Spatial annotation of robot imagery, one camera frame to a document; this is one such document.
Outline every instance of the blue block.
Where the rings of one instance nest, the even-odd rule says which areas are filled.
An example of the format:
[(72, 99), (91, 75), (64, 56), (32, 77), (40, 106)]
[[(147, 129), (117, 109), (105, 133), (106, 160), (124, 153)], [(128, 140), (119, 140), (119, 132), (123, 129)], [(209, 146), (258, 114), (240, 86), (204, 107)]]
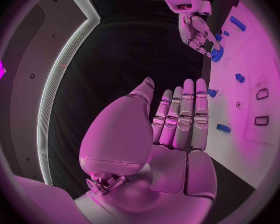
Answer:
[(222, 124), (217, 124), (217, 130), (225, 132), (225, 133), (230, 133), (230, 131), (231, 131), (230, 128), (228, 128), (227, 126), (222, 125)]
[(241, 83), (245, 81), (245, 77), (242, 76), (240, 73), (236, 74), (236, 79)]
[(230, 21), (235, 24), (238, 28), (240, 28), (242, 31), (246, 30), (246, 26), (242, 24), (239, 20), (237, 20), (234, 16), (230, 17)]
[(220, 61), (220, 59), (221, 59), (222, 56), (223, 56), (223, 52), (224, 52), (224, 49), (223, 49), (222, 46), (220, 46), (220, 50), (219, 50), (219, 51), (216, 50), (216, 49), (214, 48), (214, 49), (212, 50), (212, 53), (211, 53), (211, 55), (212, 55), (212, 61), (214, 61), (214, 62)]
[(210, 97), (214, 98), (217, 94), (217, 91), (209, 89), (207, 93), (210, 95)]
[(217, 41), (221, 41), (223, 37), (220, 36), (220, 34), (216, 33), (215, 38)]

